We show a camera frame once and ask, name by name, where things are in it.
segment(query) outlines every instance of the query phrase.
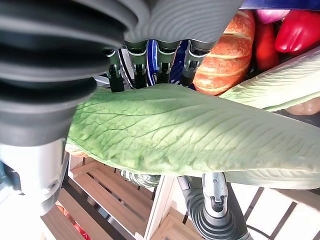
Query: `pink object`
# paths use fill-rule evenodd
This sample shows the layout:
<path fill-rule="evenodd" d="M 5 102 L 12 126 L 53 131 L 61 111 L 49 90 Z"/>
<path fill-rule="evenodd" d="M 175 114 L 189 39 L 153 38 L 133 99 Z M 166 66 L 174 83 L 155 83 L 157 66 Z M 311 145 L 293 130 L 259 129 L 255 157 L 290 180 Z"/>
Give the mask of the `pink object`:
<path fill-rule="evenodd" d="M 256 11 L 259 20 L 264 24 L 279 21 L 283 19 L 289 12 L 289 9 L 258 9 Z"/>

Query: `red bell pepper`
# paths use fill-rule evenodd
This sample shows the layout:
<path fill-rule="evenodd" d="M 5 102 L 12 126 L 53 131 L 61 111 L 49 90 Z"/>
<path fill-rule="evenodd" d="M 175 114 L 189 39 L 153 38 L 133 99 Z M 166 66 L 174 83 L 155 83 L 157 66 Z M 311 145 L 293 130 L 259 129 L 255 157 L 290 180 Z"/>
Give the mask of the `red bell pepper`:
<path fill-rule="evenodd" d="M 320 13 L 291 10 L 285 17 L 275 40 L 275 49 L 294 55 L 312 49 L 320 42 Z"/>
<path fill-rule="evenodd" d="M 272 23 L 263 24 L 258 20 L 255 26 L 256 64 L 260 71 L 266 71 L 279 64 L 275 32 Z"/>

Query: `blue object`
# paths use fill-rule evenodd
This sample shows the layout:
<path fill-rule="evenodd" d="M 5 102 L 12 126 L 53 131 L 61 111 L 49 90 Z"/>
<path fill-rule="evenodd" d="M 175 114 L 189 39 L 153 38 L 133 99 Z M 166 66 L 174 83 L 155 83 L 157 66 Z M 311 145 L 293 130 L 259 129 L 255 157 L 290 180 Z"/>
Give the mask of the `blue object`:
<path fill-rule="evenodd" d="M 320 10 L 319 0 L 245 0 L 240 9 Z"/>

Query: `black cable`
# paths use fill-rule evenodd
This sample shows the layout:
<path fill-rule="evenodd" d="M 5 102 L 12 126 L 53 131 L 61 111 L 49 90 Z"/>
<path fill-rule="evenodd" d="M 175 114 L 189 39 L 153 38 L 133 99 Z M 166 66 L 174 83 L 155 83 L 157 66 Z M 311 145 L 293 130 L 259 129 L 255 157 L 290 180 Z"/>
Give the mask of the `black cable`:
<path fill-rule="evenodd" d="M 247 224 L 246 227 L 247 227 L 248 229 L 251 229 L 251 230 L 257 232 L 258 234 L 261 234 L 262 236 L 264 236 L 265 238 L 267 238 L 267 239 L 269 239 L 269 240 L 274 240 L 274 239 L 271 238 L 268 234 L 264 233 L 263 231 L 255 228 L 255 227 L 253 227 L 253 226 L 250 226 L 250 225 Z"/>
<path fill-rule="evenodd" d="M 125 59 L 124 59 L 124 55 L 122 53 L 122 49 L 121 48 L 119 49 L 119 56 L 120 56 L 120 60 L 121 60 L 125 75 L 126 75 L 128 81 L 129 81 L 129 83 L 131 84 L 131 86 L 133 88 L 136 88 L 136 85 L 135 85 L 134 81 L 132 80 L 132 78 L 131 78 L 131 76 L 129 74 L 129 70 L 127 68 L 127 65 L 126 65 L 126 62 L 125 62 Z"/>

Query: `green lettuce leaf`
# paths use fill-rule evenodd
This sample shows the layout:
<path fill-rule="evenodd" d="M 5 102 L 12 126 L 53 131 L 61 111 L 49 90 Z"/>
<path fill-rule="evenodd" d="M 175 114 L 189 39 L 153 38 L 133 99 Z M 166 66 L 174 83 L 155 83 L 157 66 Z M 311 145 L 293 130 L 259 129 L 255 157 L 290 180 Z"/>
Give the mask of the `green lettuce leaf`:
<path fill-rule="evenodd" d="M 320 47 L 232 87 L 220 97 L 274 112 L 320 97 Z"/>
<path fill-rule="evenodd" d="M 174 84 L 119 93 L 99 88 L 78 106 L 68 142 L 136 174 L 320 176 L 319 128 Z"/>

